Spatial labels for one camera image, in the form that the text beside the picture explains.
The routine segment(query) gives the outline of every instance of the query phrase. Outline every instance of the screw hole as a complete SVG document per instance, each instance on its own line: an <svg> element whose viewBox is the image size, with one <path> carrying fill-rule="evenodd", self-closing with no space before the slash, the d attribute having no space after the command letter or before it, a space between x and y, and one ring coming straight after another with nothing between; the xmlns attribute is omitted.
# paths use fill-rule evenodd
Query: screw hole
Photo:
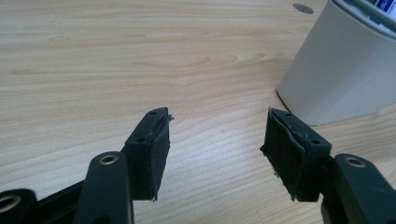
<svg viewBox="0 0 396 224"><path fill-rule="evenodd" d="M355 158L346 158L346 163L348 163L351 166L359 167L359 168L364 168L366 167L366 163L364 163L361 160L355 159Z"/></svg>
<svg viewBox="0 0 396 224"><path fill-rule="evenodd" d="M144 143L144 142L146 142L146 138L137 138L136 142L137 143Z"/></svg>
<svg viewBox="0 0 396 224"><path fill-rule="evenodd" d="M119 159L118 156L109 155L109 156L104 156L101 160L99 160L99 162L102 165L109 165L109 164L116 162L116 160L118 160L118 159Z"/></svg>
<svg viewBox="0 0 396 224"><path fill-rule="evenodd" d="M21 202L21 196L8 195L0 199L0 213L11 210Z"/></svg>
<svg viewBox="0 0 396 224"><path fill-rule="evenodd" d="M300 3L294 3L293 7L305 14L314 14L314 9Z"/></svg>

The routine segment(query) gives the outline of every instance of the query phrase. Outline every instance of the wooden table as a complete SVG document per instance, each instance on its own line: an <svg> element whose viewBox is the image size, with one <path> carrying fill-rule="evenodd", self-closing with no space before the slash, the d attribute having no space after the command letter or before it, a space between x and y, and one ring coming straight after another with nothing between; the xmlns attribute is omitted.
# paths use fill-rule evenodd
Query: wooden table
<svg viewBox="0 0 396 224"><path fill-rule="evenodd" d="M320 203L293 203L259 148L268 107L285 109L276 86L325 4L1 1L0 191L42 199L78 182L168 106L159 201L135 202L136 223L321 223ZM314 129L332 155L368 159L396 187L396 105Z"/></svg>

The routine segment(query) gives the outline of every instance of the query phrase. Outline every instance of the metal ring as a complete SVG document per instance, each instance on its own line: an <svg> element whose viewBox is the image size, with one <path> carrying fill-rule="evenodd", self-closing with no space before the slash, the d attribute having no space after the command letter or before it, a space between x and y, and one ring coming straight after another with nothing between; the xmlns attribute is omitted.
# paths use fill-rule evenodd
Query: metal ring
<svg viewBox="0 0 396 224"><path fill-rule="evenodd" d="M7 195L3 198L0 199L0 213L5 213L6 211L11 210L15 206L18 205L18 203L21 202L21 196L20 195Z"/></svg>
<svg viewBox="0 0 396 224"><path fill-rule="evenodd" d="M366 163L364 163L363 161L353 158L353 157L348 157L346 158L346 163L348 163L351 166L355 166L358 168L364 168L366 167Z"/></svg>
<svg viewBox="0 0 396 224"><path fill-rule="evenodd" d="M100 159L99 163L101 163L102 165L109 165L109 164L116 162L118 159L119 159L118 156L108 155L108 156L104 156L102 159Z"/></svg>

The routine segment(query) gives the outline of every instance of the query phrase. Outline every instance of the white container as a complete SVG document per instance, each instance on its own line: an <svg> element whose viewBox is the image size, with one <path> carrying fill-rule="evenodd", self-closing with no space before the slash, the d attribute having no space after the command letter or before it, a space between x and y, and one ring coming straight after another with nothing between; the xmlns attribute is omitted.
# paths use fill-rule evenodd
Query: white container
<svg viewBox="0 0 396 224"><path fill-rule="evenodd" d="M280 98L309 125L396 103L395 31L396 21L365 0L330 0L279 84Z"/></svg>

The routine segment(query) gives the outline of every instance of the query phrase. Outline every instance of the black plastic arm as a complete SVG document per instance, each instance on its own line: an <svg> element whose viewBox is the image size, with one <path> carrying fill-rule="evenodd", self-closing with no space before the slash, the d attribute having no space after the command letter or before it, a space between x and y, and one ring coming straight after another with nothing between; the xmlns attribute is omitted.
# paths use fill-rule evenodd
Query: black plastic arm
<svg viewBox="0 0 396 224"><path fill-rule="evenodd" d="M291 113L268 111L261 148L292 199L316 202L326 224L396 223L396 191L369 161L332 145Z"/></svg>
<svg viewBox="0 0 396 224"><path fill-rule="evenodd" d="M39 202L29 189L0 193L0 223L70 224L75 218L75 223L106 223L109 219L113 220L112 223L132 222L132 200L157 199L170 147L171 119L166 107L149 111L136 126L121 152L107 152L110 156L117 156L114 164L100 163L106 153L92 160L87 183L80 181ZM96 212L87 212L90 208L88 204L92 203L98 207L90 211ZM125 204L130 206L129 213L125 212ZM82 214L96 219L86 222L87 219Z"/></svg>

